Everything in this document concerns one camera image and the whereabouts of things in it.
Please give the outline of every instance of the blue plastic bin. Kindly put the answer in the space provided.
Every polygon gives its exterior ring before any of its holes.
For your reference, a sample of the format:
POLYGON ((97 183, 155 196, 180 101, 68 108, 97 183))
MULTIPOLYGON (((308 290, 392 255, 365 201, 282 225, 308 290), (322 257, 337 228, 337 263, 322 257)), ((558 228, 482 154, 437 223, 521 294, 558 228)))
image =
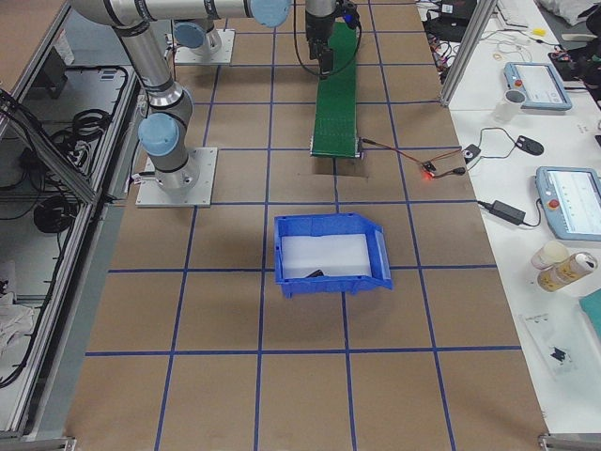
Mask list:
POLYGON ((382 227, 357 213, 278 216, 275 218, 275 283, 287 298, 295 293, 360 290, 377 287, 393 288, 382 227), (371 267, 369 275, 322 275, 318 277, 284 278, 282 238, 290 236, 323 237, 329 235, 365 235, 371 267))

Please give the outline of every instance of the metal mounting plate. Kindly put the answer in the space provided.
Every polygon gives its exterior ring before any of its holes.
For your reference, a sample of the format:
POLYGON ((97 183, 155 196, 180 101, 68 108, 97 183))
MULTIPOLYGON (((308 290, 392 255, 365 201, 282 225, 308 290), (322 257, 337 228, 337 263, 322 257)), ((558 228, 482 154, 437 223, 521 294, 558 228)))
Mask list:
POLYGON ((180 47, 176 51, 176 64, 179 66, 214 66, 230 64, 234 52, 234 30, 217 30, 222 39, 222 48, 209 57, 195 54, 188 47, 180 47))
MULTIPOLYGON (((217 165, 217 148, 193 148, 191 158, 200 166, 198 181, 190 190, 166 192, 155 179, 144 179, 136 200, 138 207, 209 207, 217 165)), ((154 164, 146 161, 147 172, 154 171, 154 164)))

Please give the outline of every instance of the white table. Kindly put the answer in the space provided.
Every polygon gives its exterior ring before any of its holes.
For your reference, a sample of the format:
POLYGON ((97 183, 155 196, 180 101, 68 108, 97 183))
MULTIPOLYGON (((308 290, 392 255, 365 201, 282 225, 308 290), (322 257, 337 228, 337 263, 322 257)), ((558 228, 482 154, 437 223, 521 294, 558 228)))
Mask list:
MULTIPOLYGON (((520 0, 524 16, 531 28, 548 30, 542 15, 532 0, 520 0)), ((498 29, 491 19, 487 32, 498 29)), ((478 144, 484 127, 498 126, 491 111, 506 89, 502 70, 509 61, 519 62, 519 54, 499 52, 493 39, 511 39, 518 33, 497 34, 479 43, 455 96, 450 110, 462 147, 478 144)), ((556 42, 547 33, 543 39, 556 42)), ((533 62, 549 62, 552 46, 531 41, 527 44, 533 62)), ((510 50, 502 45, 501 49, 510 50)), ((503 125, 514 138, 523 134, 545 147, 545 153, 534 157, 515 149, 505 160, 482 160, 470 177, 479 200, 500 200, 526 211, 526 221, 536 223, 535 201, 538 193, 534 174, 539 166, 591 167, 601 173, 601 147, 594 139, 601 134, 597 124, 601 112, 586 91, 569 91, 574 107, 567 112, 522 110, 509 124, 503 125)), ((506 154, 511 143, 503 132, 485 132, 482 150, 487 156, 506 154)), ((545 242, 553 239, 545 218, 535 229, 518 227, 483 211, 486 231, 497 260, 501 280, 510 304, 517 332, 531 372, 532 381, 550 433, 601 432, 601 345, 579 309, 578 299, 601 288, 601 272, 577 281, 555 293, 547 293, 536 284, 536 270, 531 256, 545 242), (525 326, 524 319, 547 314, 548 342, 569 350, 573 359, 571 371, 557 373, 545 363, 525 326)), ((601 261, 601 243, 564 241, 570 251, 585 250, 601 261)))

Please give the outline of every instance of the touchscreen display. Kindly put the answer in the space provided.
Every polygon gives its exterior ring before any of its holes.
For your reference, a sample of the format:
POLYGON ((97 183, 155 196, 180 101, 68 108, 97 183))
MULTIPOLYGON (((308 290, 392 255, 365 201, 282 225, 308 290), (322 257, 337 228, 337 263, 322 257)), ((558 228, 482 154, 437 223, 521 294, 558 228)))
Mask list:
POLYGON ((601 235, 601 196, 589 172, 548 171, 570 233, 601 235))
POLYGON ((530 101, 537 103, 563 103, 555 80, 547 66, 524 66, 516 64, 517 74, 524 84, 530 101))

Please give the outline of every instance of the spray can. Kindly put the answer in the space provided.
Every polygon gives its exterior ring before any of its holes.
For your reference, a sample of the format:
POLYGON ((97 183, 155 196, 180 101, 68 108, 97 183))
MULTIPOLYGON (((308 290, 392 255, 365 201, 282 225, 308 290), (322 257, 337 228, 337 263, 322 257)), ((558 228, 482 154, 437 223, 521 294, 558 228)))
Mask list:
POLYGON ((538 274, 538 285, 546 291, 557 291, 576 282, 597 268, 597 260, 588 252, 578 252, 538 274))

